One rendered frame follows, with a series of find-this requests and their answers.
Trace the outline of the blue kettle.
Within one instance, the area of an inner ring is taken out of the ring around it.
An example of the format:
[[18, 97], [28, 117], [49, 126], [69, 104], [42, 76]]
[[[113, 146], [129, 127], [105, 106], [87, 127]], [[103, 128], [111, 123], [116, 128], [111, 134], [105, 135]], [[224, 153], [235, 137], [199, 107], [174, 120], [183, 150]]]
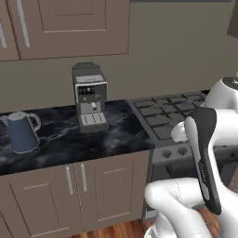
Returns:
[[36, 132], [41, 128], [41, 121], [35, 113], [13, 112], [1, 116], [0, 121], [8, 128], [13, 152], [31, 152], [39, 145]]

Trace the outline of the grey coffee machine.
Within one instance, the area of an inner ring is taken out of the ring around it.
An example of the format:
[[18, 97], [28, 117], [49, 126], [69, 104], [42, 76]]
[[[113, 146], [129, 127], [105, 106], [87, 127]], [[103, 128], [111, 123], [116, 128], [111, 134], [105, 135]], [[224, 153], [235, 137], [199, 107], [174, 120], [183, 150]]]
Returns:
[[81, 133], [99, 132], [109, 128], [104, 115], [108, 99], [108, 82], [94, 62], [80, 62], [72, 67], [76, 115]]

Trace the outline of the grey stove with hob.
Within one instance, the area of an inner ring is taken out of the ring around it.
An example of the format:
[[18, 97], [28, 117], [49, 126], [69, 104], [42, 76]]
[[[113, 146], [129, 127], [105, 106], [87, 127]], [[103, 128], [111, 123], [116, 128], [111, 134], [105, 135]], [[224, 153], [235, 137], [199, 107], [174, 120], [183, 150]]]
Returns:
[[[197, 177], [189, 143], [175, 142], [171, 131], [205, 101], [206, 94], [207, 91], [187, 92], [127, 101], [154, 144], [148, 165], [148, 183]], [[188, 150], [185, 155], [179, 154], [182, 147]], [[164, 151], [171, 151], [171, 157], [165, 158]]]

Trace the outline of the brown wall cupboard door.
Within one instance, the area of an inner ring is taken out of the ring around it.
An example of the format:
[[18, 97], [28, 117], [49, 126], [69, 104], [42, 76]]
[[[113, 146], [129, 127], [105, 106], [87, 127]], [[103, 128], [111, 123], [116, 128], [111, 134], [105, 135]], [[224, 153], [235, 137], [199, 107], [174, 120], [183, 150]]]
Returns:
[[30, 39], [24, 43], [16, 0], [7, 0], [24, 60], [125, 54], [129, 0], [21, 0]]
[[0, 0], [0, 21], [7, 41], [7, 48], [3, 48], [0, 41], [0, 61], [18, 60], [20, 56], [7, 7], [7, 0]]

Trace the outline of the brown base cupboard door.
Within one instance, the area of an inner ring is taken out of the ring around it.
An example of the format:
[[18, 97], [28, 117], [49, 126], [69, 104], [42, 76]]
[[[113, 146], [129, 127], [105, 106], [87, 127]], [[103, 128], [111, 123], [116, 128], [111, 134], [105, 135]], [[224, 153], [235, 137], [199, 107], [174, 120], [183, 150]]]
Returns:
[[2, 227], [14, 238], [68, 238], [83, 232], [73, 165], [1, 176], [0, 199]]
[[[141, 218], [149, 151], [77, 163], [75, 167], [85, 231]], [[84, 192], [80, 165], [86, 167]]]

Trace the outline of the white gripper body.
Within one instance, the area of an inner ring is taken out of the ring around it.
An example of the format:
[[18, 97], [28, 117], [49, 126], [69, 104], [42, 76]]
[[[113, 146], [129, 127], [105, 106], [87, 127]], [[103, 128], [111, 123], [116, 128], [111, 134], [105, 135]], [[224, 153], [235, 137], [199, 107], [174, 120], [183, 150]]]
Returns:
[[185, 122], [179, 122], [171, 131], [171, 137], [175, 142], [187, 141], [187, 134], [185, 132]]

